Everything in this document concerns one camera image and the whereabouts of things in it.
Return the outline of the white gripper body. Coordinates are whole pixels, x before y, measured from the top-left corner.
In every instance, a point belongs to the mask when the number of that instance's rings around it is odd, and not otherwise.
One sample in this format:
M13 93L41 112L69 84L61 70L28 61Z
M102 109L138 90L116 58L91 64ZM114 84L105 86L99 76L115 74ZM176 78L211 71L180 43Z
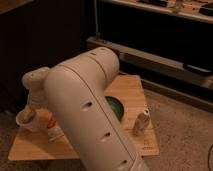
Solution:
M30 90L28 93L27 105L32 110L46 108L47 101L44 91Z

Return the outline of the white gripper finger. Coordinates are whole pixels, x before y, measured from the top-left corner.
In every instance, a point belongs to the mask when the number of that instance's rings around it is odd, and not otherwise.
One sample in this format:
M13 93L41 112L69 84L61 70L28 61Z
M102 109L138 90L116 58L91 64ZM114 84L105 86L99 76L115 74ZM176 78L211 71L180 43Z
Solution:
M35 116L35 111L31 108L29 108L28 106L25 107L25 109L23 110L23 114L22 114L22 117L23 117L23 121L25 123L28 123L30 122Z

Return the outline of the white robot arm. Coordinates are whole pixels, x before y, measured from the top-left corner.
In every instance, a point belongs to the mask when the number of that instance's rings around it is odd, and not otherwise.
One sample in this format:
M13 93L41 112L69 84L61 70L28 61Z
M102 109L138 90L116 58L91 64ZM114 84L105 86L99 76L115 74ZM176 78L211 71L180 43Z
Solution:
M22 77L31 110L47 108L88 171L149 171L106 101L117 55L98 47Z

